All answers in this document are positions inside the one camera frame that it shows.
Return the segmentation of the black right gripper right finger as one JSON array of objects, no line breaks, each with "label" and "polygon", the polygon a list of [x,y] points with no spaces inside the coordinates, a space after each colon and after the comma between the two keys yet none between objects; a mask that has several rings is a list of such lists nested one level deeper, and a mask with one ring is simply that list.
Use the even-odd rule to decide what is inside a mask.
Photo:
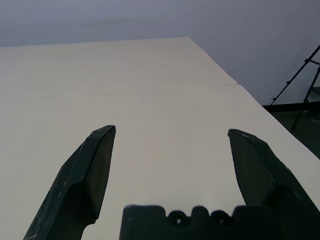
[{"label": "black right gripper right finger", "polygon": [[268,207],[287,240],[318,240],[320,211],[291,170],[257,136],[229,129],[238,187],[247,205]]}]

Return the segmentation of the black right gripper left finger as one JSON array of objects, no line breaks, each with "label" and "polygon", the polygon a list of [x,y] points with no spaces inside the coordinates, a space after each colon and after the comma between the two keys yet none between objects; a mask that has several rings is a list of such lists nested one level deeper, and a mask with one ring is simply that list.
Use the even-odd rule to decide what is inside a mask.
[{"label": "black right gripper left finger", "polygon": [[100,216],[116,127],[94,130],[62,165],[24,239],[80,240]]}]

